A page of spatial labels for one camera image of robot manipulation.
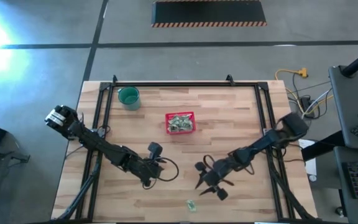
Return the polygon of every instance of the green cup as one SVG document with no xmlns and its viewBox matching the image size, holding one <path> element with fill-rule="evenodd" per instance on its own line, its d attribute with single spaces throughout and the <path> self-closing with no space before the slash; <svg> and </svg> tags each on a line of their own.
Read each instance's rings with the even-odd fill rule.
<svg viewBox="0 0 358 224">
<path fill-rule="evenodd" d="M 127 86 L 118 90 L 118 99 L 126 110 L 137 110 L 140 108 L 139 90 L 133 86 Z"/>
</svg>

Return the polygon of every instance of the small green object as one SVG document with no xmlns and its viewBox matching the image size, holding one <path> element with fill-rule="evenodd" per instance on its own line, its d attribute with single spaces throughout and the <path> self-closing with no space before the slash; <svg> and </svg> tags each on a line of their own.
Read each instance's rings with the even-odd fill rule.
<svg viewBox="0 0 358 224">
<path fill-rule="evenodd" d="M 196 209 L 196 204 L 194 204 L 194 201 L 193 200 L 187 200 L 187 207 L 189 208 L 189 210 L 191 212 L 196 212 L 197 209 Z"/>
</svg>

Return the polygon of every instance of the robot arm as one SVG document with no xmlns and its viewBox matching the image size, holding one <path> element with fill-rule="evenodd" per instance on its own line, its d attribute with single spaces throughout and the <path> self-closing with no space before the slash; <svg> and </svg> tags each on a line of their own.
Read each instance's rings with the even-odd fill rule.
<svg viewBox="0 0 358 224">
<path fill-rule="evenodd" d="M 278 123 L 280 122 L 283 126 L 282 129 L 277 129 L 276 125 L 273 129 L 267 131 L 262 138 L 256 140 L 256 142 L 250 146 L 236 149 L 230 152 L 225 159 L 214 161 L 212 167 L 205 163 L 205 159 L 204 162 L 198 162 L 195 167 L 198 171 L 201 171 L 201 174 L 196 188 L 203 182 L 209 186 L 209 188 L 200 195 L 208 192 L 217 193 L 218 197 L 221 200 L 224 200 L 228 194 L 224 189 L 219 188 L 218 184 L 220 182 L 225 182 L 229 185 L 233 185 L 233 183 L 224 180 L 231 171 L 234 170 L 238 172 L 245 169 L 260 151 L 269 147 L 278 149 L 287 147 L 289 142 L 298 140 L 308 131 L 305 122 L 295 113 L 290 113 L 284 116 L 278 121 Z"/>
<path fill-rule="evenodd" d="M 101 151 L 112 165 L 124 172 L 131 172 L 149 187 L 151 180 L 160 177 L 163 168 L 157 158 L 162 147 L 157 143 L 150 143 L 150 157 L 142 159 L 139 155 L 125 146 L 110 144 L 101 138 L 96 131 L 89 130 L 78 119 L 77 112 L 67 106 L 56 106 L 45 119 L 46 125 L 56 130 L 67 139 L 77 137 L 79 142 L 88 150 Z"/>
</svg>

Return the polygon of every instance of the white paper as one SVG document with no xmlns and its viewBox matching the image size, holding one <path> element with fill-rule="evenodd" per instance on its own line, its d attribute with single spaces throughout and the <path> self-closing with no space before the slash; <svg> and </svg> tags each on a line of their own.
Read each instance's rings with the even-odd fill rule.
<svg viewBox="0 0 358 224">
<path fill-rule="evenodd" d="M 314 144 L 314 141 L 299 139 L 299 146 L 303 149 Z M 316 158 L 306 161 L 306 173 L 317 175 Z"/>
</svg>

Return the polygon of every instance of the desk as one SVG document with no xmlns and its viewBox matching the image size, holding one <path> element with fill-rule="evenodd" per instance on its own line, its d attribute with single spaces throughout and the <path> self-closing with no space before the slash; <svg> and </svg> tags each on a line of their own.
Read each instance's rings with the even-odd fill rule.
<svg viewBox="0 0 358 224">
<path fill-rule="evenodd" d="M 332 151 L 334 146 L 358 149 L 358 137 L 351 133 L 351 129 L 358 126 L 358 71 L 354 78 L 346 78 L 339 67 L 332 67 L 329 77 L 342 130 L 302 150 L 306 161 Z"/>
<path fill-rule="evenodd" d="M 77 111 L 84 113 L 84 122 L 91 127 L 100 82 L 84 82 Z M 282 81 L 268 81 L 276 118 L 290 112 Z M 215 194 L 199 196 L 206 185 L 194 187 L 198 172 L 194 164 L 205 154 L 215 159 L 262 136 L 256 109 L 255 91 L 249 87 L 138 87 L 142 106 L 137 111 L 122 108 L 114 89 L 106 140 L 125 145 L 147 157 L 151 141 L 162 145 L 162 156 L 173 159 L 180 174 L 172 182 L 157 181 L 154 188 L 144 190 L 139 180 L 124 173 L 103 158 L 94 222 L 252 222 L 275 221 L 276 213 L 266 156 L 256 155 L 252 164 L 255 175 L 232 172 L 227 179 L 235 186 L 222 184 L 229 197 L 220 201 Z M 165 131 L 165 113 L 194 111 L 197 130 L 192 134 L 171 136 Z M 67 153 L 79 146 L 70 142 Z M 61 215 L 78 193 L 83 175 L 86 149 L 70 155 L 63 166 L 52 218 Z M 289 147 L 285 159 L 301 158 L 296 147 Z M 166 168 L 161 178 L 175 175 L 175 168 Z M 290 188 L 307 209 L 316 216 L 313 197 L 303 162 L 285 164 Z M 280 194 L 283 209 L 285 200 Z M 197 212 L 191 213 L 187 200 L 193 200 Z"/>
<path fill-rule="evenodd" d="M 358 150 L 347 147 L 334 148 L 336 164 L 339 167 L 339 176 L 341 177 L 343 201 L 346 205 L 347 218 L 349 223 L 358 223 L 358 199 L 352 197 L 348 188 L 345 174 L 340 168 L 343 162 L 358 162 Z"/>
<path fill-rule="evenodd" d="M 335 174 L 330 178 L 339 179 L 344 202 L 342 206 L 347 210 L 349 221 L 358 223 L 358 199 L 352 198 L 341 167 L 342 162 L 358 162 L 358 137 L 351 133 L 351 129 L 358 126 L 358 71 L 356 76 L 350 79 L 341 74 L 340 67 L 332 67 L 329 69 L 329 77 L 342 130 L 306 147 L 302 150 L 302 154 L 307 161 L 334 149 L 337 167 L 325 172 Z"/>
</svg>

